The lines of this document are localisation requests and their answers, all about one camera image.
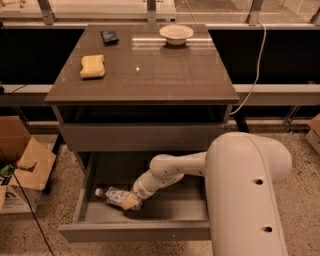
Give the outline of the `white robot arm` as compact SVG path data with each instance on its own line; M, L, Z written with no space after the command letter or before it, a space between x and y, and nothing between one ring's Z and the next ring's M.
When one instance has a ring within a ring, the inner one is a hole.
M203 176L214 256L288 256L273 183L291 167L279 141L229 132L202 153L155 156L121 207L137 206L186 174Z

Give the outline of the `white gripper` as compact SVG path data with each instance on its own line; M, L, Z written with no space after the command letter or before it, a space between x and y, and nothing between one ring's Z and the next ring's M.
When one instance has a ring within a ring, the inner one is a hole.
M120 204L124 210L139 210L141 208L140 198L146 200L155 193L152 184L143 179L137 179L134 182L132 190L134 193L129 193Z

